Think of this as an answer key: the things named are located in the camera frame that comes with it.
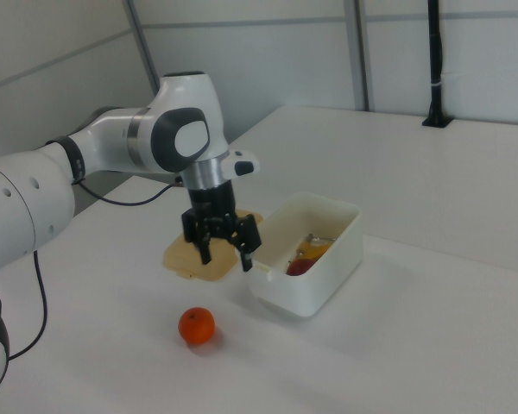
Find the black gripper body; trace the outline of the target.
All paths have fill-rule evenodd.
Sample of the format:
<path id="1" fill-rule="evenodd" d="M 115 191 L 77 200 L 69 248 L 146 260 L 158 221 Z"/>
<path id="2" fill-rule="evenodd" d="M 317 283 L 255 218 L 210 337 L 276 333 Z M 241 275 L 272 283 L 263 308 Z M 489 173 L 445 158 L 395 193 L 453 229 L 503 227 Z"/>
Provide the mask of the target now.
<path id="1" fill-rule="evenodd" d="M 188 193 L 192 208 L 186 212 L 187 223 L 212 219 L 228 225 L 236 224 L 236 201 L 230 181 L 209 189 L 189 190 Z"/>

